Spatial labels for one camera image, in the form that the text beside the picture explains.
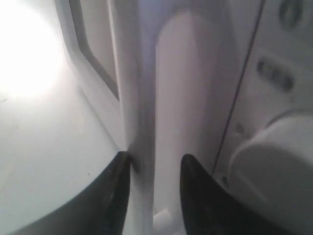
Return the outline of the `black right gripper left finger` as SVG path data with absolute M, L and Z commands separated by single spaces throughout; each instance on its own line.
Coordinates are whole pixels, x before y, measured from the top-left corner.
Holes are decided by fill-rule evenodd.
M 131 156 L 120 151 L 81 193 L 16 235 L 120 235 L 130 196 Z

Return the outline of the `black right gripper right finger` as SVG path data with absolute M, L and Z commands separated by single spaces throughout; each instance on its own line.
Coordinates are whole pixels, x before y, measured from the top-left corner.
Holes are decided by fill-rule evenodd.
M 191 154 L 181 159 L 180 201 L 188 235 L 289 234 L 226 193 Z

